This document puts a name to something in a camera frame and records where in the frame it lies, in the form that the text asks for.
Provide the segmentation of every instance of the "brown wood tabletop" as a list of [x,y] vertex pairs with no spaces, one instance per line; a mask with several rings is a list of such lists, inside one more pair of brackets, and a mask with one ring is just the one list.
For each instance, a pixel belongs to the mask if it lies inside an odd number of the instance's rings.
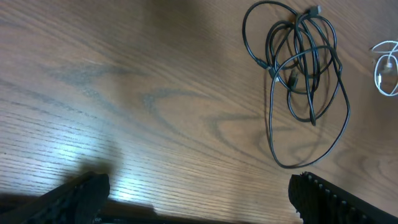
[[[266,137],[271,79],[241,36],[254,2],[1,1],[0,194],[42,195],[93,170],[110,174],[111,199],[160,214],[301,223],[287,188],[308,170],[398,216],[398,101],[374,86],[369,52],[398,38],[398,3],[283,1],[298,12],[322,6],[351,104],[334,151],[285,170]],[[259,57],[271,25],[289,17],[276,6],[253,11],[248,39]],[[336,82],[333,71],[322,79],[318,109]],[[274,98],[281,160],[325,152],[346,114],[341,91],[315,127],[292,117],[282,85]],[[308,117],[306,97],[294,100]]]

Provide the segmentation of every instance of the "wood grain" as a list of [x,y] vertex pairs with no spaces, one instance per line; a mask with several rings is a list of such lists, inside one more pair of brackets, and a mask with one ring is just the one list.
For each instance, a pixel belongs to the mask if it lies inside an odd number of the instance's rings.
[[[398,216],[398,104],[374,87],[369,53],[397,38],[398,4],[284,1],[298,11],[320,4],[334,25],[352,115],[326,159],[283,170],[266,138],[270,79],[241,37],[253,2],[1,1],[0,192],[41,195],[93,170],[110,174],[111,199],[161,214],[300,223],[287,187],[308,170]],[[253,11],[256,54],[288,16]],[[305,98],[295,105],[308,114]],[[291,163],[321,154],[344,115],[340,93],[317,127],[298,123],[278,86],[277,154]]]

